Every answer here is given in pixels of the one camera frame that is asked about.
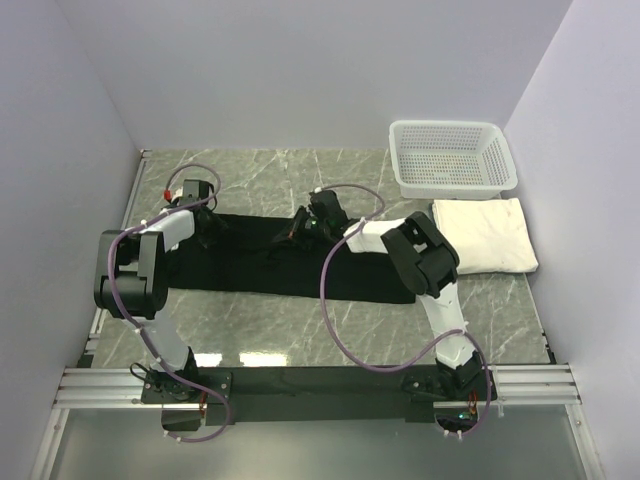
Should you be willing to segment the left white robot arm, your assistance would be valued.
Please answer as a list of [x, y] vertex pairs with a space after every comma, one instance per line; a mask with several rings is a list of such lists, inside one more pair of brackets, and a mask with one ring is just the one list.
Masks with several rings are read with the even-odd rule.
[[209, 208], [215, 199], [215, 185], [186, 180], [182, 194], [170, 198], [156, 217], [126, 230], [106, 230], [99, 239], [95, 303], [134, 332], [151, 357], [151, 373], [166, 374], [164, 389], [179, 402], [197, 395], [200, 378], [193, 352], [166, 307], [168, 254], [186, 240], [208, 235], [216, 225]]

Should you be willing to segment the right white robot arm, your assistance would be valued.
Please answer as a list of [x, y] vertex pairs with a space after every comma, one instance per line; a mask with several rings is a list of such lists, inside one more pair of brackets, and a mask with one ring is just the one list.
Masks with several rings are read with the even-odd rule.
[[[379, 216], [386, 204], [380, 194], [353, 183], [340, 187], [365, 191], [379, 206], [368, 215], [351, 219], [335, 192], [339, 185], [317, 187], [310, 193], [309, 205], [296, 211], [287, 234], [291, 241], [314, 238], [332, 243], [322, 263], [319, 298], [325, 326], [336, 346], [354, 364], [382, 374], [404, 371], [434, 351], [440, 390], [452, 399], [470, 393], [480, 378], [490, 384], [486, 358], [468, 333], [463, 317], [458, 296], [460, 259], [451, 243], [425, 213], [416, 211], [399, 220], [382, 221]], [[397, 366], [373, 366], [357, 358], [339, 339], [328, 316], [326, 293], [331, 261], [344, 246], [355, 254], [388, 257], [402, 284], [422, 305], [434, 339], [409, 361]]]

